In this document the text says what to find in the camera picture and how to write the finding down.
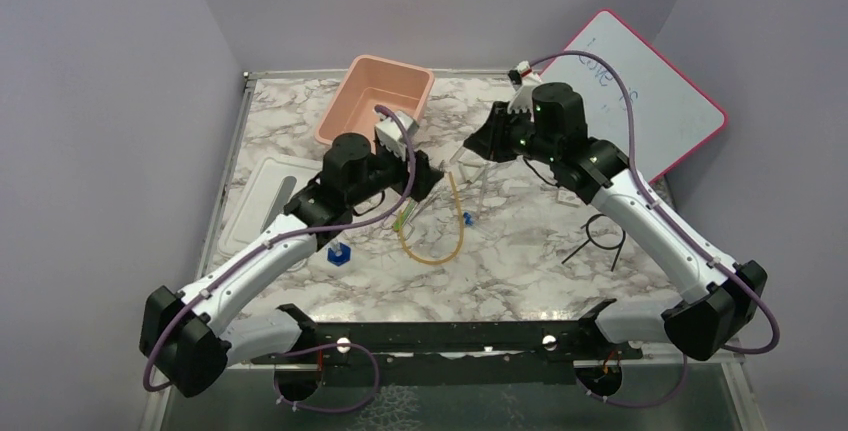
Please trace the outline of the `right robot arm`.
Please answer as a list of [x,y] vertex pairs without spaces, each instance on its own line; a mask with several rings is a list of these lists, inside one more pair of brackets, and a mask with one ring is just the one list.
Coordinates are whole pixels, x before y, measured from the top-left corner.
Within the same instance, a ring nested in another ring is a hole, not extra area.
[[613,301],[577,331],[579,349],[600,358],[625,342],[670,343],[706,361],[756,311],[767,273],[717,250],[631,172],[612,142],[589,135],[582,96],[565,83],[530,92],[530,107],[512,111],[496,101],[484,124],[463,146],[481,158],[519,157],[549,166],[557,186],[615,222],[645,251],[677,289],[678,301]]

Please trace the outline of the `black wire tripod stand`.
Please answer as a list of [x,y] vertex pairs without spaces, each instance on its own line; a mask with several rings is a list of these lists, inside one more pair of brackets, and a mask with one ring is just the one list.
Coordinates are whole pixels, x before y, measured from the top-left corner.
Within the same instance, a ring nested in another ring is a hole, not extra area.
[[565,265],[587,247],[594,247],[613,252],[609,265],[609,270],[613,272],[618,265],[628,237],[626,231],[603,213],[590,216],[580,229],[584,235],[583,241],[571,250],[560,263]]

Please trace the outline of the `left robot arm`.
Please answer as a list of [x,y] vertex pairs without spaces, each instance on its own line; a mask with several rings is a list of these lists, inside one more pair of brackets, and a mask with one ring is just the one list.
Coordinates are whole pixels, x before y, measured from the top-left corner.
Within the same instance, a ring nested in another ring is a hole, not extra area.
[[240,311],[278,276],[310,258],[342,231],[359,227],[357,206],[393,190],[400,201],[426,198],[443,178],[429,156],[400,136],[368,141],[336,137],[320,171],[245,249],[209,275],[177,291],[162,285],[146,298],[139,349],[147,361],[142,386],[170,386],[193,397],[229,366],[279,350],[298,362],[314,335],[285,311],[240,320]]

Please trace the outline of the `blue base measuring cylinder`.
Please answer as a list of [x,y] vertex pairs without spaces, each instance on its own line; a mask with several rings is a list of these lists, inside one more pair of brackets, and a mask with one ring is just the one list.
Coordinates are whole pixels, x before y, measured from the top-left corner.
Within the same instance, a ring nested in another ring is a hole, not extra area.
[[351,248],[337,240],[331,241],[327,246],[327,261],[335,266],[342,266],[351,260]]

